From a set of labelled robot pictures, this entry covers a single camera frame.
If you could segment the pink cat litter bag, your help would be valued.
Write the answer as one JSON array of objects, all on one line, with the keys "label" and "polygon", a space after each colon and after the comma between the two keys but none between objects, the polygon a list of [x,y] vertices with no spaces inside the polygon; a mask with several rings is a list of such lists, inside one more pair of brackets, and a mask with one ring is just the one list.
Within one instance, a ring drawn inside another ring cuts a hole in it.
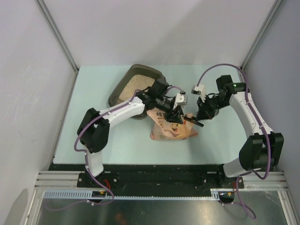
[{"label": "pink cat litter bag", "polygon": [[183,124],[166,121],[165,112],[154,108],[147,111],[147,115],[154,121],[150,134],[152,140],[185,140],[198,136],[193,123],[183,120]]}]

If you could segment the black bag sealing clip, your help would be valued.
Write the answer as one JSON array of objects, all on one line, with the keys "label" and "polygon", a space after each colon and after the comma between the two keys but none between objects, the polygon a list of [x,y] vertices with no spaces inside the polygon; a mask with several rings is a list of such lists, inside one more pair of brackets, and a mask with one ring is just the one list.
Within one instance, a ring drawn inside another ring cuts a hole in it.
[{"label": "black bag sealing clip", "polygon": [[200,123],[196,117],[192,116],[192,117],[188,117],[188,115],[185,115],[184,116],[184,120],[194,124],[194,125],[197,125],[199,127],[204,127],[204,124]]}]

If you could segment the silver metal scoop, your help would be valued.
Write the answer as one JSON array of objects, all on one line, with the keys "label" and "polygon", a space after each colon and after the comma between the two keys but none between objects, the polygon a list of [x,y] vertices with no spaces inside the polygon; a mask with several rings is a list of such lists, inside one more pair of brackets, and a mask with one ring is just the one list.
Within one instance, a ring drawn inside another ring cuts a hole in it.
[{"label": "silver metal scoop", "polygon": [[216,117],[219,114],[219,109],[215,109],[213,111],[213,116]]}]

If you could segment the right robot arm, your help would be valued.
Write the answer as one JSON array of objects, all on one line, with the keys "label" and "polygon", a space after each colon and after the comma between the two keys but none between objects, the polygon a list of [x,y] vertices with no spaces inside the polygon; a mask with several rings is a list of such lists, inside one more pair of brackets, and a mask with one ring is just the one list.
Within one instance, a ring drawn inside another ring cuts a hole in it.
[{"label": "right robot arm", "polygon": [[224,172],[216,176],[221,188],[233,183],[233,177],[264,169],[266,173],[277,166],[281,156],[284,137],[275,133],[258,112],[250,91],[244,82],[235,83],[230,75],[222,75],[216,80],[217,94],[206,94],[202,84],[196,84],[192,93],[199,95],[197,124],[213,119],[218,111],[230,106],[237,114],[247,137],[238,157],[223,165]]}]

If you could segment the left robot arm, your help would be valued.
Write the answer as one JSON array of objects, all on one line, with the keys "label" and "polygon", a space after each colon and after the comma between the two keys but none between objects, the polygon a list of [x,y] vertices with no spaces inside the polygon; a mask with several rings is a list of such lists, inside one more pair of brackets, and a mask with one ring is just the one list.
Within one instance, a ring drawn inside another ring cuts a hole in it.
[{"label": "left robot arm", "polygon": [[117,124],[154,108],[163,112],[164,119],[170,123],[183,124],[182,106],[187,103],[186,93],[179,88],[174,97],[167,93],[174,86],[163,79],[157,79],[152,86],[143,90],[135,90],[133,96],[113,107],[97,111],[89,109],[78,130],[74,150],[79,152],[77,145],[81,143],[81,151],[85,157],[85,168],[89,173],[87,182],[97,188],[103,184],[104,171],[102,151],[109,139],[110,129]]}]

